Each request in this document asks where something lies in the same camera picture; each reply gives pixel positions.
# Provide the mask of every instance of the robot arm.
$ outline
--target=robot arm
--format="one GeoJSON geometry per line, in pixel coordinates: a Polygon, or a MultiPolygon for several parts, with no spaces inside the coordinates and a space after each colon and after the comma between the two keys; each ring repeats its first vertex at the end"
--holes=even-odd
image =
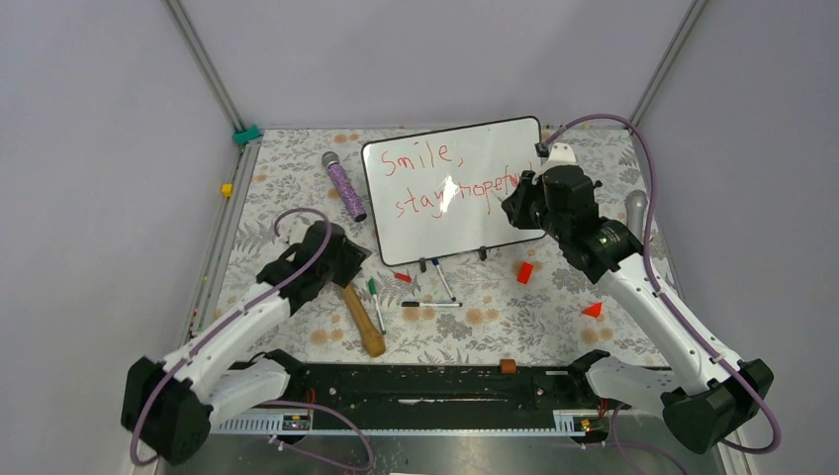
{"type": "MultiPolygon", "coordinates": [[[[621,362],[603,351],[583,356],[586,379],[602,398],[630,404],[661,417],[687,448],[704,453],[757,413],[754,401],[671,315],[650,284],[642,246],[618,221],[601,217],[592,182],[571,148],[555,143],[537,175],[524,171],[502,202],[511,225],[544,230],[559,244],[572,267],[611,295],[646,332],[673,369],[673,375],[621,362]]],[[[744,362],[711,333],[676,292],[654,275],[688,322],[765,396],[773,375],[760,359],[744,362]]]]}
{"type": "Polygon", "coordinates": [[[152,390],[173,369],[177,369],[174,376],[161,390],[140,431],[140,439],[172,464],[198,451],[212,427],[282,396],[289,376],[279,363],[262,359],[245,370],[228,373],[228,368],[268,330],[314,300],[328,282],[344,287],[360,271],[369,251],[351,242],[338,225],[331,227],[326,249],[314,265],[276,295],[245,307],[311,259],[326,236],[324,222],[311,225],[302,241],[266,265],[236,306],[196,338],[159,362],[139,359],[126,382],[123,427],[134,430],[152,390]]]}

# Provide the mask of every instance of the white board frame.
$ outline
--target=white board frame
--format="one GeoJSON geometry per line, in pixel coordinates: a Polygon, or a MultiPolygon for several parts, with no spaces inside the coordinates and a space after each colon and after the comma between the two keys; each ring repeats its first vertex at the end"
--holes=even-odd
{"type": "MultiPolygon", "coordinates": [[[[515,122],[515,121],[525,121],[525,120],[527,120],[527,121],[532,120],[532,121],[535,122],[535,136],[533,138],[533,143],[532,143],[532,146],[533,146],[533,148],[532,148],[532,160],[533,160],[532,165],[533,165],[534,169],[538,169],[538,166],[541,164],[541,161],[540,161],[540,158],[538,157],[538,155],[536,155],[536,151],[535,151],[534,146],[541,140],[540,134],[541,134],[542,127],[541,127],[541,123],[539,122],[539,119],[536,118],[535,116],[521,116],[521,117],[515,117],[515,118],[512,118],[512,119],[503,119],[503,120],[499,120],[499,121],[485,122],[485,123],[480,123],[480,124],[470,124],[468,126],[454,127],[454,128],[443,129],[443,130],[439,130],[439,131],[425,132],[425,133],[420,133],[420,134],[410,134],[410,135],[406,135],[406,136],[394,137],[394,138],[391,138],[391,139],[382,139],[382,140],[378,140],[378,141],[366,142],[361,148],[360,157],[361,157],[362,168],[364,169],[365,185],[367,186],[367,193],[368,193],[368,196],[370,197],[370,211],[371,211],[371,214],[373,215],[373,223],[376,226],[376,243],[379,246],[379,256],[382,260],[382,263],[384,263],[388,267],[396,267],[396,266],[410,264],[410,263],[414,263],[414,262],[420,262],[423,259],[431,259],[431,258],[435,258],[435,257],[436,258],[446,257],[446,256],[450,256],[450,255],[458,255],[458,254],[468,253],[468,252],[479,252],[479,251],[488,250],[488,249],[501,247],[501,246],[505,246],[505,245],[517,244],[517,243],[521,243],[521,242],[528,242],[528,241],[531,241],[531,240],[537,240],[537,239],[543,238],[545,236],[545,232],[534,231],[534,230],[521,230],[521,232],[520,232],[520,234],[522,235],[521,239],[516,239],[516,240],[512,240],[512,241],[504,242],[504,243],[499,243],[499,244],[480,245],[480,246],[477,246],[477,247],[469,247],[469,248],[466,248],[466,249],[458,250],[458,251],[455,251],[455,252],[443,253],[443,254],[440,254],[440,255],[418,255],[416,258],[410,258],[408,260],[390,263],[386,260],[387,256],[385,255],[385,250],[382,247],[381,234],[379,233],[380,224],[379,224],[379,221],[378,221],[377,215],[376,215],[376,211],[377,211],[376,206],[375,206],[375,201],[376,200],[373,197],[373,187],[370,186],[370,174],[369,174],[369,170],[367,168],[367,163],[366,163],[366,160],[365,160],[365,152],[368,149],[368,147],[370,147],[372,145],[377,145],[377,144],[380,144],[380,143],[395,142],[395,141],[403,141],[405,139],[428,138],[430,136],[438,136],[438,135],[441,135],[441,134],[447,134],[447,133],[461,131],[461,130],[465,130],[465,129],[475,129],[475,128],[481,128],[481,127],[486,127],[486,126],[490,126],[490,125],[503,124],[503,123],[515,122]]],[[[510,170],[510,173],[521,173],[522,170],[510,170]]]]}

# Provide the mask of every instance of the red block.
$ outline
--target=red block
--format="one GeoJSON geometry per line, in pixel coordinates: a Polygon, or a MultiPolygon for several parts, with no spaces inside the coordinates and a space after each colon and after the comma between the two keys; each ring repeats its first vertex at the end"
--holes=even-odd
{"type": "Polygon", "coordinates": [[[602,311],[603,311],[603,302],[597,302],[593,306],[584,310],[583,313],[588,315],[589,317],[597,318],[601,315],[602,311]]]}
{"type": "Polygon", "coordinates": [[[524,285],[527,285],[527,282],[530,281],[530,274],[533,273],[533,264],[529,262],[523,262],[521,264],[521,269],[518,271],[518,278],[516,280],[524,285]]]}

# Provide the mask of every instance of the microphone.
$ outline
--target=microphone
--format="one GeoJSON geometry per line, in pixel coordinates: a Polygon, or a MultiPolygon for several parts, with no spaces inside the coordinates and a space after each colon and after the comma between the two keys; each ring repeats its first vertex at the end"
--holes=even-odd
{"type": "Polygon", "coordinates": [[[324,153],[321,162],[324,164],[326,174],[331,178],[332,184],[335,185],[335,189],[338,190],[341,201],[343,201],[343,206],[346,207],[346,211],[349,212],[352,221],[361,223],[366,220],[367,213],[364,211],[364,205],[361,204],[361,200],[355,194],[355,190],[352,189],[352,185],[349,183],[349,177],[346,176],[346,171],[340,165],[340,161],[338,161],[338,154],[334,151],[328,151],[324,153]]]}

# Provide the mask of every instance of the orange object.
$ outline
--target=orange object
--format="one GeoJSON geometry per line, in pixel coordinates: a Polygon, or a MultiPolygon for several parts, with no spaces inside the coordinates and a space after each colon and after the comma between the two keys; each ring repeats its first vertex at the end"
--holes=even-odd
{"type": "Polygon", "coordinates": [[[361,346],[367,350],[367,354],[370,356],[374,358],[381,356],[387,349],[385,338],[370,322],[370,316],[367,315],[364,305],[361,304],[358,294],[355,293],[355,286],[351,283],[348,284],[341,291],[341,296],[343,296],[343,301],[349,309],[349,316],[352,317],[358,327],[358,333],[361,335],[361,346]]]}
{"type": "Polygon", "coordinates": [[[502,359],[501,360],[501,374],[515,374],[515,360],[502,359]]]}

